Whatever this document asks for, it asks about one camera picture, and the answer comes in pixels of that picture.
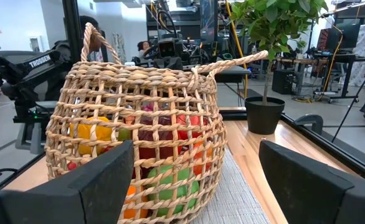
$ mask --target green pepper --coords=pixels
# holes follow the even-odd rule
[[[160,173],[163,174],[165,173],[167,170],[172,169],[172,166],[161,166],[160,167]],[[148,178],[151,177],[155,177],[156,176],[156,168],[152,169],[151,172],[149,172]],[[186,180],[189,177],[189,169],[183,169],[181,171],[179,171],[177,173],[177,180]],[[171,184],[171,182],[173,181],[173,176],[170,175],[168,177],[165,177],[163,179],[160,180],[160,184]],[[148,187],[154,187],[155,184],[148,184]],[[194,181],[192,183],[192,187],[191,187],[191,194],[197,192],[199,190],[199,183],[198,181]],[[186,196],[188,192],[188,185],[182,185],[180,187],[177,188],[177,198],[182,197],[182,196]],[[169,200],[173,197],[173,190],[162,190],[159,192],[159,200]],[[155,194],[150,194],[148,195],[148,198],[150,200],[154,200],[155,199]],[[189,201],[188,203],[188,208],[192,208],[194,205],[196,204],[196,198],[193,198]],[[176,208],[174,209],[173,214],[182,212],[184,208],[184,205],[177,205]],[[158,209],[158,217],[162,217],[163,215],[167,215],[169,212],[168,208],[159,208]]]

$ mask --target computer tower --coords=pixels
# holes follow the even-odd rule
[[[272,79],[272,91],[279,94],[292,94],[293,70],[275,70]]]

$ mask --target gray floor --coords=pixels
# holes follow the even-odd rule
[[[306,78],[308,83],[317,83],[314,79]],[[263,81],[249,80],[249,88],[255,90],[258,93],[263,93]],[[218,94],[217,100],[219,106],[239,106],[244,105],[244,101],[238,97],[236,94],[237,85],[229,84],[229,86],[218,83],[217,85]],[[350,94],[355,94],[357,92],[357,87],[349,88]],[[303,90],[303,94],[311,94],[312,89],[308,88]],[[318,114],[324,119],[324,130],[327,133],[335,134],[338,125],[343,119],[344,114],[348,110],[348,106],[351,100],[338,100],[333,104],[328,104],[327,102],[316,102],[316,103],[300,103],[293,101],[290,95],[281,95],[269,91],[269,96],[280,98],[285,101],[285,113],[293,118],[297,119],[305,114],[313,113]],[[365,153],[365,128],[364,127],[351,127],[351,126],[365,126],[365,119],[363,114],[359,111],[359,107],[365,102],[365,89],[361,91],[359,95],[360,102],[354,105],[349,116],[346,119],[343,127],[338,135],[338,138],[352,147],[362,150]],[[31,161],[35,155],[30,154],[27,150],[16,149],[14,144],[7,147],[3,147],[7,143],[15,140],[19,132],[19,124],[14,124],[12,118],[15,116],[15,109],[10,100],[5,96],[0,96],[0,168],[21,168],[24,164]],[[2,179],[5,179],[10,175],[4,174]]]
[[[0,147],[16,139],[20,124],[14,124],[12,118],[16,115],[12,102],[4,95],[0,96]],[[20,169],[36,155],[27,150],[16,149],[10,144],[0,150],[0,168]],[[10,176],[12,172],[5,172],[0,182]]]

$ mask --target woven placemat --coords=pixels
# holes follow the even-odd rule
[[[191,223],[270,223],[227,147],[221,171],[212,200]]]

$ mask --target metal pole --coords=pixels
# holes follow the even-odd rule
[[[352,102],[351,102],[351,104],[350,104],[349,109],[347,110],[347,112],[346,112],[346,114],[345,114],[345,116],[344,116],[344,118],[343,118],[342,122],[341,122],[341,123],[340,123],[340,125],[339,125],[338,130],[336,131],[336,133],[335,133],[335,134],[334,134],[334,136],[333,136],[332,142],[333,142],[333,141],[336,139],[336,137],[338,136],[339,131],[340,131],[340,129],[342,128],[342,125],[343,125],[344,121],[345,121],[345,120],[346,120],[346,118],[347,118],[347,115],[350,113],[350,110],[351,110],[351,108],[353,107],[353,104],[354,104],[354,102],[356,101],[356,99],[358,98],[359,92],[362,90],[362,88],[364,87],[364,85],[365,85],[365,80],[363,81],[363,84],[361,84],[361,86],[359,87],[359,89],[358,89],[358,91],[357,91],[357,94],[356,94],[356,97],[354,97],[354,98],[353,98],[353,100],[352,100]]]
[[[70,57],[73,63],[80,61],[80,52],[83,47],[80,18],[78,15],[77,0],[62,0],[65,15],[65,28],[70,47]]]

